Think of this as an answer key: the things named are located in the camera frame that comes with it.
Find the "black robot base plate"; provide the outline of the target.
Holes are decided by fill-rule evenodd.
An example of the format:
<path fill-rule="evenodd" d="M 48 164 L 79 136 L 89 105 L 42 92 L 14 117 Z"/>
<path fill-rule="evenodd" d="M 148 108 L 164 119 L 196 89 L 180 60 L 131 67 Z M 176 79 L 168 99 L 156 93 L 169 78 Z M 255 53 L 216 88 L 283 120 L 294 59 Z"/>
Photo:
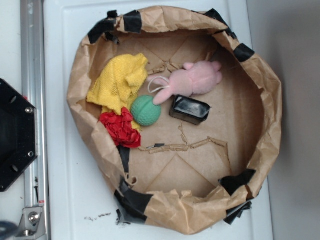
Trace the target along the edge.
<path fill-rule="evenodd" d="M 7 191 L 37 158 L 36 108 L 0 80 L 0 191 Z"/>

